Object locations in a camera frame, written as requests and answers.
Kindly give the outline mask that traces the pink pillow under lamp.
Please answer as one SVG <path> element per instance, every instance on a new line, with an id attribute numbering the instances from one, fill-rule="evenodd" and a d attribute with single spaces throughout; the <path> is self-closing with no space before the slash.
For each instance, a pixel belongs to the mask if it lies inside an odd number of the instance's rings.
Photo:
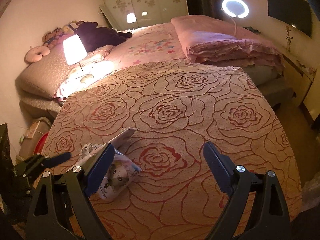
<path id="1" fill-rule="evenodd" d="M 97 48 L 95 51 L 89 52 L 87 56 L 80 61 L 82 65 L 95 63 L 99 61 L 103 61 L 105 57 L 107 57 L 114 46 L 112 45 L 105 45 L 103 47 Z"/>

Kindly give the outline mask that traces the small distant lamp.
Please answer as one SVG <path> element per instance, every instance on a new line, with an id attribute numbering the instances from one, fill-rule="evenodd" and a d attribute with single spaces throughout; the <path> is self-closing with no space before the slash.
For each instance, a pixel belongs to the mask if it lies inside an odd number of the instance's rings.
<path id="1" fill-rule="evenodd" d="M 126 20 L 127 20 L 127 24 L 129 24 L 132 27 L 132 29 L 134 30 L 135 23 L 137 22 L 135 14 L 133 12 L 127 14 Z"/>

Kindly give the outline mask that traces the white shade table lamp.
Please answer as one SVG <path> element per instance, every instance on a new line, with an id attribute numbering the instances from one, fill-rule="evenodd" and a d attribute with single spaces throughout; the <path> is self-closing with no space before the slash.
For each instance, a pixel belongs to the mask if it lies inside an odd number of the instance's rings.
<path id="1" fill-rule="evenodd" d="M 84 70 L 80 61 L 82 61 L 87 56 L 87 51 L 79 37 L 79 35 L 73 35 L 63 41 L 63 51 L 65 55 L 66 62 L 69 66 L 73 64 L 78 64 L 82 70 L 83 77 L 81 78 L 81 83 L 87 83 L 93 78 L 91 73 L 84 74 Z"/>

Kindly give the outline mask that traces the brown bedside cabinet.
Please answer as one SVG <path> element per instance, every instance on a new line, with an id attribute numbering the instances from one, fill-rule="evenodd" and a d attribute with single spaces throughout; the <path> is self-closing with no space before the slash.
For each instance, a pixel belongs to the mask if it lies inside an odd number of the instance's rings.
<path id="1" fill-rule="evenodd" d="M 52 126 L 52 122 L 46 117 L 40 117 L 40 118 L 33 120 L 33 122 L 35 122 L 35 121 L 40 121 L 40 125 L 38 127 L 38 132 L 36 132 L 33 139 L 27 139 L 24 137 L 24 135 L 22 136 L 21 148 L 20 148 L 19 153 L 16 157 L 16 163 L 20 163 L 20 162 L 24 161 L 25 159 L 34 155 L 34 149 L 35 149 L 37 142 L 45 133 L 49 132 L 49 130 Z"/>

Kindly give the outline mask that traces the pink floral bed sheet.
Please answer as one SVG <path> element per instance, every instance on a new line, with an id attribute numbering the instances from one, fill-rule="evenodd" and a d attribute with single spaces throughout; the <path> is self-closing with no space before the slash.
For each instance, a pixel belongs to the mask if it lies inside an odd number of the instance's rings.
<path id="1" fill-rule="evenodd" d="M 114 46 L 103 61 L 82 65 L 84 74 L 91 73 L 93 78 L 87 83 L 81 83 L 82 70 L 78 64 L 68 74 L 68 77 L 58 88 L 55 98 L 62 101 L 72 93 L 83 90 L 93 83 L 103 79 L 116 70 L 144 64 L 176 59 L 186 59 L 172 23 L 163 23 L 141 27 L 130 31 L 132 37 L 126 42 Z"/>

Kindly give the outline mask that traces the dog print pouch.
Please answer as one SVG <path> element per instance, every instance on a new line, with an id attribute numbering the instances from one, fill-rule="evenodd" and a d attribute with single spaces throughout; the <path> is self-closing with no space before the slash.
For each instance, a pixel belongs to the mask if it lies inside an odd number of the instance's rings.
<path id="1" fill-rule="evenodd" d="M 97 194 L 107 202 L 116 197 L 139 175 L 141 168 L 115 149 L 114 160 L 106 172 Z"/>

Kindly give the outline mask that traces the wall mounted black television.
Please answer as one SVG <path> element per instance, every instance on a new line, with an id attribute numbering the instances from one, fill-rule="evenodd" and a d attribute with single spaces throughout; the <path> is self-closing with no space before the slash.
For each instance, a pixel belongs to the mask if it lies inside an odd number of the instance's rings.
<path id="1" fill-rule="evenodd" d="M 295 27 L 308 37 L 312 34 L 311 8 L 305 0 L 267 0 L 268 16 Z"/>

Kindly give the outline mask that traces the pink neck pillow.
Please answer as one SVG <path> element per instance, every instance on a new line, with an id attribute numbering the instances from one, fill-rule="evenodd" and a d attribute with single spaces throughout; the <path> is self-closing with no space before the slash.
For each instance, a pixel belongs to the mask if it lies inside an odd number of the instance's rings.
<path id="1" fill-rule="evenodd" d="M 44 56 L 50 53 L 50 49 L 46 46 L 36 46 L 31 48 L 25 55 L 25 61 L 29 63 L 39 62 Z"/>

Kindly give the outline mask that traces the red plastic mesh basket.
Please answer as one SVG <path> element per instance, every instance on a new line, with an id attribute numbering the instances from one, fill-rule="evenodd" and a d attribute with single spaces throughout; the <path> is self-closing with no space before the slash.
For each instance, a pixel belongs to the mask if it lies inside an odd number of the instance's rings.
<path id="1" fill-rule="evenodd" d="M 37 142 L 36 146 L 35 146 L 35 149 L 34 149 L 34 154 L 41 154 L 42 150 L 43 150 L 43 147 L 45 145 L 45 142 L 47 140 L 47 137 L 48 137 L 48 132 L 45 133 L 40 139 L 39 141 Z"/>

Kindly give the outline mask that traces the small book on cabinet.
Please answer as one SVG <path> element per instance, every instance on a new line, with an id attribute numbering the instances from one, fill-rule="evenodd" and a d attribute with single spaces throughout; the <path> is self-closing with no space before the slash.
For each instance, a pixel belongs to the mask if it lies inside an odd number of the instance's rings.
<path id="1" fill-rule="evenodd" d="M 38 132 L 38 127 L 40 125 L 40 121 L 35 121 L 31 124 L 29 128 L 26 129 L 24 137 L 27 139 L 33 139 L 36 132 Z"/>

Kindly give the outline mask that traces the brown plush toys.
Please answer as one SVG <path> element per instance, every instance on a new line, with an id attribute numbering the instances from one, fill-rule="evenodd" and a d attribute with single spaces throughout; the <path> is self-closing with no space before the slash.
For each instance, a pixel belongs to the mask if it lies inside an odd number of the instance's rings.
<path id="1" fill-rule="evenodd" d="M 62 28 L 57 27 L 53 31 L 45 33 L 42 37 L 43 46 L 52 49 L 58 44 L 62 44 L 64 40 L 75 34 L 82 23 L 83 21 L 72 21 Z"/>

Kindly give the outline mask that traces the brown patterned headboard cushion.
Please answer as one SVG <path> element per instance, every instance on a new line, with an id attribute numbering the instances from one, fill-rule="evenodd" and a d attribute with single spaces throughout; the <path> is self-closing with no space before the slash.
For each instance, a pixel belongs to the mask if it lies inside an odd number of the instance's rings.
<path id="1" fill-rule="evenodd" d="M 58 44 L 39 62 L 25 68 L 16 81 L 23 91 L 52 100 L 74 67 L 67 64 L 63 45 Z"/>

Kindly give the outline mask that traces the floral sliding wardrobe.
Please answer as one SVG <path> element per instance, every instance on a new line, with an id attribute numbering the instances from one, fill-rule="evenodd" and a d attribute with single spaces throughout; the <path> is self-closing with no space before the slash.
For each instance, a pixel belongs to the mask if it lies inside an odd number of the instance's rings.
<path id="1" fill-rule="evenodd" d="M 104 0 L 100 9 L 117 30 L 132 29 L 126 20 L 131 12 L 137 19 L 135 29 L 168 23 L 172 18 L 188 15 L 187 0 Z"/>

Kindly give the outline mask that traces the folded pink quilt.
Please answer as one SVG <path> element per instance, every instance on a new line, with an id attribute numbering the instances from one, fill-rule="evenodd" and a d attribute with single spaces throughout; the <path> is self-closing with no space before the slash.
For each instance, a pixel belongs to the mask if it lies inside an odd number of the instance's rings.
<path id="1" fill-rule="evenodd" d="M 192 63 L 218 67 L 270 66 L 284 69 L 282 53 L 269 40 L 242 27 L 204 15 L 171 19 L 182 50 Z"/>

